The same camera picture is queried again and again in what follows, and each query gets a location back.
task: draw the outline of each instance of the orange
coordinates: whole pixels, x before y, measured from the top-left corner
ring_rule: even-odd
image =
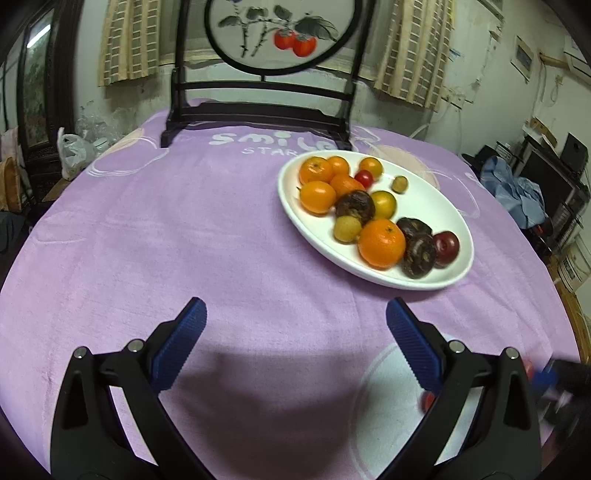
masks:
[[[340,199],[354,190],[365,190],[365,187],[353,177],[339,173],[330,181],[330,186],[335,189],[336,197]]]
[[[343,157],[334,156],[328,158],[327,161],[333,166],[333,172],[335,175],[338,175],[339,173],[344,173],[345,175],[349,174],[349,164]]]
[[[384,167],[382,164],[377,158],[373,157],[365,157],[361,162],[359,162],[359,169],[370,172],[374,180],[380,178],[382,173],[384,173]]]
[[[402,230],[385,218],[369,222],[357,240],[359,255],[372,267],[389,268],[400,262],[406,249]]]
[[[326,213],[336,202],[336,192],[324,181],[311,181],[300,189],[300,202],[311,213]]]
[[[328,183],[334,176],[332,165],[324,158],[308,158],[300,167],[300,182],[302,185],[311,181],[325,181]]]

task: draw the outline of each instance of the white plastic bag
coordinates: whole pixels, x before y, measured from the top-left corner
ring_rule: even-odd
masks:
[[[96,158],[96,148],[78,135],[57,132],[57,151],[61,160],[61,176],[73,180]]]

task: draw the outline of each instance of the plate rim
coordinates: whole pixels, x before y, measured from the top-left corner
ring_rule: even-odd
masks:
[[[398,288],[400,290],[441,290],[443,288],[449,287],[450,285],[453,285],[453,284],[459,282],[460,280],[462,280],[466,277],[468,272],[472,269],[472,265],[474,263],[475,249],[474,249],[474,239],[472,238],[472,232],[470,231],[470,228],[468,227],[462,214],[458,211],[458,209],[455,207],[455,205],[441,191],[437,190],[429,182],[422,179],[420,176],[416,175],[412,171],[407,170],[406,168],[401,167],[400,165],[397,165],[397,164],[393,163],[392,161],[384,160],[383,158],[380,158],[380,157],[374,157],[374,158],[377,158],[380,162],[388,163],[388,164],[396,166],[397,168],[404,170],[405,172],[407,172],[407,174],[411,178],[413,178],[413,181],[418,180],[418,181],[425,182],[425,184],[427,184],[429,186],[429,188],[435,190],[438,194],[440,194],[445,199],[445,201],[457,212],[457,214],[462,219],[462,222],[466,226],[466,230],[468,231],[468,235],[470,238],[471,249],[470,249],[470,259],[469,259],[468,265],[466,266],[466,268],[464,268],[464,270],[461,273],[459,273],[457,276],[455,276],[453,278],[427,284],[427,283],[422,283],[420,280],[413,280],[411,278],[409,278],[408,280],[400,280],[397,278],[388,277],[388,276],[384,275],[383,273],[381,273],[379,270],[375,270],[375,271],[370,270],[370,267],[366,267],[364,265],[360,265],[356,262],[351,261],[350,259],[344,257],[341,253],[339,253],[337,251],[334,251],[332,249],[330,250],[330,252],[325,251],[324,250],[326,248],[325,246],[327,246],[325,244],[325,242],[319,240],[317,238],[317,236],[315,236],[315,234],[312,233],[312,231],[298,218],[298,216],[295,214],[295,212],[293,212],[293,208],[291,207],[291,205],[289,204],[289,202],[287,200],[287,197],[286,197],[285,191],[282,187],[282,184],[284,181],[285,173],[292,166],[292,164],[294,164],[298,161],[301,161],[304,158],[313,157],[314,155],[318,155],[319,157],[323,157],[323,158],[328,158],[329,156],[332,157],[335,155],[342,156],[340,154],[355,154],[355,155],[359,155],[361,157],[363,157],[363,156],[370,157],[371,156],[371,155],[367,155],[367,154],[364,154],[361,152],[354,152],[354,151],[349,151],[349,150],[317,150],[317,151],[305,152],[305,153],[302,153],[296,157],[293,157],[290,161],[286,162],[281,167],[281,170],[279,172],[279,176],[277,179],[277,193],[279,195],[279,198],[281,201],[281,206],[283,207],[285,214],[288,216],[291,223],[293,223],[293,225],[297,228],[299,233],[306,239],[306,241],[310,245],[312,245],[314,247],[314,249],[318,253],[320,253],[323,257],[327,258],[328,260],[330,260],[332,263],[336,264],[340,268],[355,275],[356,277],[363,278],[364,280],[370,281],[370,282],[378,284],[378,285],[382,285],[385,287]]]

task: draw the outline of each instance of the white bucket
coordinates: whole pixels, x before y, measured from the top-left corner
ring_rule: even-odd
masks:
[[[577,235],[564,249],[558,264],[560,279],[571,292],[575,292],[591,275],[591,252]]]

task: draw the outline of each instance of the black speaker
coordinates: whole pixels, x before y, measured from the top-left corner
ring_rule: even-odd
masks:
[[[569,170],[580,176],[587,165],[589,152],[587,151],[587,147],[585,147],[585,145],[583,145],[574,136],[569,134],[560,159],[569,168]]]

